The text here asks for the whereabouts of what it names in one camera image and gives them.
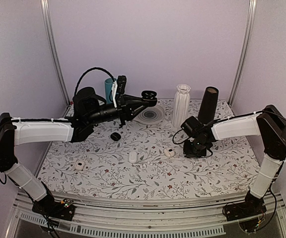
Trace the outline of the black earbud case gold trim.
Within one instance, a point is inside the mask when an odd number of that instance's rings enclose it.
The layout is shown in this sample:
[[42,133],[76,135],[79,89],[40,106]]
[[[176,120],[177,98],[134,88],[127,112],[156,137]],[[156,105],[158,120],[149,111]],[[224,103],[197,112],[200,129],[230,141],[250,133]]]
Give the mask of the black earbud case gold trim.
[[148,103],[149,107],[154,107],[157,104],[157,93],[151,90],[144,90],[141,93],[142,100]]

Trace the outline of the beige earbud charging case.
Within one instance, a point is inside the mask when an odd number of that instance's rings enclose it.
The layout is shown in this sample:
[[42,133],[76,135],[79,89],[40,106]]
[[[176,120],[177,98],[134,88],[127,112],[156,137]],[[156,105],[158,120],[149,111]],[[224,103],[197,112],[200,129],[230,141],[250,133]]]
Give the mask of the beige earbud charging case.
[[175,155],[175,151],[172,148],[165,148],[163,150],[163,153],[167,158],[174,157],[174,155]]

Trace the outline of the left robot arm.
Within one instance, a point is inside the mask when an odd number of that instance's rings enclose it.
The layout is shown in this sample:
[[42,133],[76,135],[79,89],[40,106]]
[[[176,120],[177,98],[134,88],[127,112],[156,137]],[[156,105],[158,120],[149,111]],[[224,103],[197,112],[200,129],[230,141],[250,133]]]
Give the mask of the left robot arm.
[[119,119],[121,125],[133,120],[140,112],[157,104],[157,93],[142,91],[141,97],[113,90],[111,104],[96,95],[94,88],[85,87],[73,97],[73,116],[65,119],[13,119],[9,113],[0,115],[0,172],[26,191],[47,215],[54,215],[58,205],[53,196],[16,158],[17,145],[33,142],[83,142],[102,122]]

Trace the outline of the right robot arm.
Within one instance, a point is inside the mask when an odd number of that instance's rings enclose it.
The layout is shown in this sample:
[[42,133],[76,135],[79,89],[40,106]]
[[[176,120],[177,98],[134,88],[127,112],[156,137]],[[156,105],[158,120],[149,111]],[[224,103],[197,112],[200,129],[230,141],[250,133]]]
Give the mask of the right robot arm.
[[266,192],[277,180],[286,160],[286,118],[274,105],[249,114],[204,123],[189,117],[181,129],[187,135],[183,143],[186,157],[205,157],[214,142],[237,137],[257,137],[262,143],[263,158],[257,176],[241,204],[241,212],[252,216],[260,208]]

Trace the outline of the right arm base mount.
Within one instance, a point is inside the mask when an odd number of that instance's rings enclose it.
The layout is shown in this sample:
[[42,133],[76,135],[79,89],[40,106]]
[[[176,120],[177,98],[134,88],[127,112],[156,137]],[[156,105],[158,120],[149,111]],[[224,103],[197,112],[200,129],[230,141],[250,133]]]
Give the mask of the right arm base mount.
[[227,221],[235,221],[256,216],[254,219],[239,223],[240,228],[247,233],[254,233],[259,229],[266,211],[267,209],[264,200],[255,197],[250,191],[247,192],[243,202],[227,203],[222,209],[222,213]]

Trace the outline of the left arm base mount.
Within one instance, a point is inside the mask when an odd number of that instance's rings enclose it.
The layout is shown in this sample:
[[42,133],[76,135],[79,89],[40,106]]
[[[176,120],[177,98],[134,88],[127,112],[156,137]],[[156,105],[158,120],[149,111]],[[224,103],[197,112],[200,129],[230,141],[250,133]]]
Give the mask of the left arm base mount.
[[34,201],[32,211],[47,217],[72,221],[75,213],[73,200],[63,199],[55,201],[52,195],[46,195],[40,201]]

